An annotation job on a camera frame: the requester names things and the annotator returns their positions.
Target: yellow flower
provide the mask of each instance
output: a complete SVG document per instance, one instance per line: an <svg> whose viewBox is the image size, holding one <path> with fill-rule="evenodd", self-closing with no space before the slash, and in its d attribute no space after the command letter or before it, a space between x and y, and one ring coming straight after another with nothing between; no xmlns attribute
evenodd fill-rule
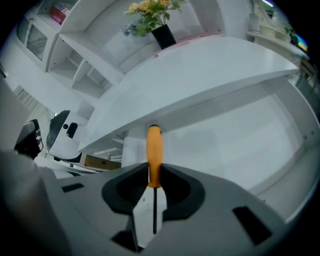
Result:
<svg viewBox="0 0 320 256"><path fill-rule="evenodd" d="M142 1L138 4L138 9L140 11L146 12L149 7L150 2L148 0Z"/></svg>
<svg viewBox="0 0 320 256"><path fill-rule="evenodd" d="M138 9L138 4L137 3L132 3L130 6L129 6L129 12L130 13L133 13L134 11L136 11Z"/></svg>
<svg viewBox="0 0 320 256"><path fill-rule="evenodd" d="M159 0L159 3L163 6L171 5L171 0Z"/></svg>

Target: white wall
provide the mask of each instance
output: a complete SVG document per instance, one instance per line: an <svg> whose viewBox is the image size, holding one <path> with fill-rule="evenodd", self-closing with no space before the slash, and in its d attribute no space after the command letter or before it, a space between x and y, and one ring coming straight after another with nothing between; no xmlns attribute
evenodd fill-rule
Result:
<svg viewBox="0 0 320 256"><path fill-rule="evenodd" d="M120 27L129 25L140 16L128 16L124 11L128 10L132 0L118 0L106 8L87 28L87 35L109 51L120 65L138 50L155 42L152 34L145 37L124 36ZM202 33L198 17L190 3L182 4L180 13L178 10L170 11L171 19L167 22L176 40L185 36ZM160 49L155 44L154 50Z"/></svg>
<svg viewBox="0 0 320 256"><path fill-rule="evenodd" d="M0 63L8 72L12 86L20 85L55 113L63 110L76 113L82 99L33 63L16 45L13 36L7 39L0 52Z"/></svg>
<svg viewBox="0 0 320 256"><path fill-rule="evenodd" d="M247 40L249 14L254 10L252 0L217 0L217 2L226 35Z"/></svg>

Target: black vase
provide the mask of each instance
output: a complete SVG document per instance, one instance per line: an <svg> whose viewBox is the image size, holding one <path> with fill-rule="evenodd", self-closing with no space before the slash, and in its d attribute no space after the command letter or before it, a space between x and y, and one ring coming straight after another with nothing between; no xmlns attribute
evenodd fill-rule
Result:
<svg viewBox="0 0 320 256"><path fill-rule="evenodd" d="M175 45L176 40L172 35L168 25L160 26L151 31L161 49Z"/></svg>

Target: cardboard box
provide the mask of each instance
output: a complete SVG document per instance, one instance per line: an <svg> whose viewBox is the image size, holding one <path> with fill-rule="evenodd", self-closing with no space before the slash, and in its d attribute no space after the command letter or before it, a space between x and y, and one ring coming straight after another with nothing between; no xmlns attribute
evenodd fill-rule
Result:
<svg viewBox="0 0 320 256"><path fill-rule="evenodd" d="M120 162L114 162L102 158L98 158L92 155L87 155L84 165L87 167L99 168L104 170L115 170L121 168Z"/></svg>

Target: orange screwdriver handle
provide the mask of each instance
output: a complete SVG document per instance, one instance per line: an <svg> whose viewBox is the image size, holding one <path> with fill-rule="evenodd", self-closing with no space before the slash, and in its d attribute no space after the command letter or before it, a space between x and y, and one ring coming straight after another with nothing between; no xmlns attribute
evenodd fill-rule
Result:
<svg viewBox="0 0 320 256"><path fill-rule="evenodd" d="M162 141L161 129L158 125L149 127L146 137L146 158L149 163L150 188L160 188L160 168L164 157L164 145Z"/></svg>

